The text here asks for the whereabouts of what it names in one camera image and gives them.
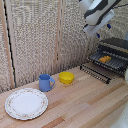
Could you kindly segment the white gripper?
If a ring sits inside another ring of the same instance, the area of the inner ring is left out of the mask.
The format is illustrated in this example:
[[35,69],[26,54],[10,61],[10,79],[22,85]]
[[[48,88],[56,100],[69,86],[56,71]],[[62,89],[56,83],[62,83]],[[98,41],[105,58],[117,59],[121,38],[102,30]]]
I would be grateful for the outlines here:
[[99,25],[90,26],[87,25],[83,28],[83,31],[88,35],[92,36],[94,35],[99,29],[101,29],[108,21],[110,21],[115,16],[115,13],[113,10],[110,10],[102,19],[101,23]]

